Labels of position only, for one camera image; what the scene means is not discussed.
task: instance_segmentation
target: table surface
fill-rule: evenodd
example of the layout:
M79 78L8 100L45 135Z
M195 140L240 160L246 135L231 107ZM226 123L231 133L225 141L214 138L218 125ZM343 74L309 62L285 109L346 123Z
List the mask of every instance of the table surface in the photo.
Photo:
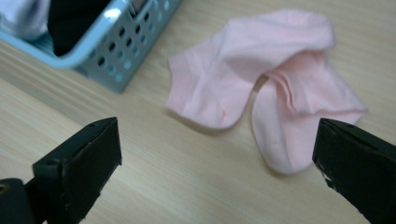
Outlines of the table surface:
M369 113L357 126L396 144L396 1L185 0L125 92L57 70L0 41L0 179L31 165L85 125L118 117L123 165L83 223L368 223L311 166L270 171L250 123L209 131L164 107L167 56L212 36L234 17L299 7L327 15L330 63Z

